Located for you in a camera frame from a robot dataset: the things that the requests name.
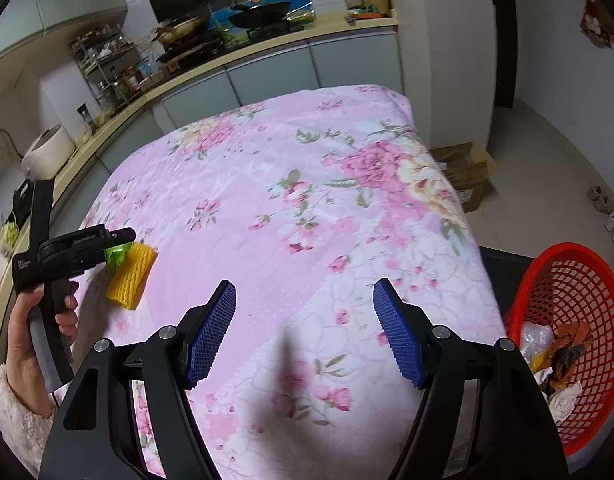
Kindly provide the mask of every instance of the fluffy sleeve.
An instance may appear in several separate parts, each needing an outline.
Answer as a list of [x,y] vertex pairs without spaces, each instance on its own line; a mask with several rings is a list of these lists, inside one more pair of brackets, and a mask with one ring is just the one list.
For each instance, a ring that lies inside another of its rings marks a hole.
[[40,461],[53,424],[50,418],[24,407],[7,382],[7,369],[0,366],[0,433],[14,455],[38,478]]

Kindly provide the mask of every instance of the basket rim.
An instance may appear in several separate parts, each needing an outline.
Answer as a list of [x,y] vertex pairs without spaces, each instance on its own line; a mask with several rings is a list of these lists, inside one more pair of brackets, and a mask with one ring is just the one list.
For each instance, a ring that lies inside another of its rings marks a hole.
[[[505,316],[505,319],[508,321],[506,323],[508,327],[508,337],[518,346],[520,345],[520,332],[524,322],[524,314],[536,279],[539,277],[545,266],[550,265],[555,260],[562,258],[575,260],[576,256],[593,262],[593,271],[598,274],[600,279],[604,282],[610,296],[614,301],[614,273],[609,265],[607,265],[607,263],[598,254],[596,254],[590,248],[574,242],[562,242],[552,245],[539,254],[539,256],[533,260],[532,263],[530,263],[524,276],[522,277],[522,282],[520,282],[518,291],[516,292],[514,304],[509,310],[507,316]],[[563,449],[566,456],[573,455],[575,452],[586,446],[586,444],[588,444],[591,439],[596,436],[613,410],[614,387],[609,390],[608,398],[603,404],[604,405],[602,411],[599,413],[599,416],[597,416],[591,425],[584,430],[584,433],[568,444],[563,444]]]

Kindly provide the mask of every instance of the floor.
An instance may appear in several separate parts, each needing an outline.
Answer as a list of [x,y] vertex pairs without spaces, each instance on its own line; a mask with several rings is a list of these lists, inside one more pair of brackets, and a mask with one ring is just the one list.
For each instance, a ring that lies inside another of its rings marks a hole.
[[[478,210],[467,214],[472,232],[481,246],[526,256],[537,256],[559,242],[578,242],[599,254],[614,272],[606,216],[586,197],[590,184],[596,184],[589,165],[581,164],[554,135],[561,134],[525,105],[496,110],[488,150],[498,170]],[[574,463],[586,463],[613,421],[614,413],[589,449],[575,455]]]

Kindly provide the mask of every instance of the human hand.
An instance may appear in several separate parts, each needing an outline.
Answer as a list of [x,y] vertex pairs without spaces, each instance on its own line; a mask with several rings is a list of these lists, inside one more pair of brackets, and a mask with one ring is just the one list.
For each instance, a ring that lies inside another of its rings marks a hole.
[[[60,332],[73,344],[78,335],[74,312],[78,302],[74,297],[78,283],[71,282],[70,294],[65,297],[66,310],[56,314]],[[40,303],[44,295],[44,285],[27,288],[18,294],[11,311],[7,332],[7,382],[16,397],[32,413],[49,418],[52,415],[52,402],[44,387],[38,359],[34,353],[27,317],[29,311]]]

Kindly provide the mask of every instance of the white rice cooker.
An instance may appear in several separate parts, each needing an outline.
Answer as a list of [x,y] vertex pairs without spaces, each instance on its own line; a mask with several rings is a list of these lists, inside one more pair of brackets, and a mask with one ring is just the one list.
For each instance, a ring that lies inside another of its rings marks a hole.
[[25,153],[21,166],[29,179],[55,177],[76,151],[76,145],[65,128],[57,124],[38,137]]

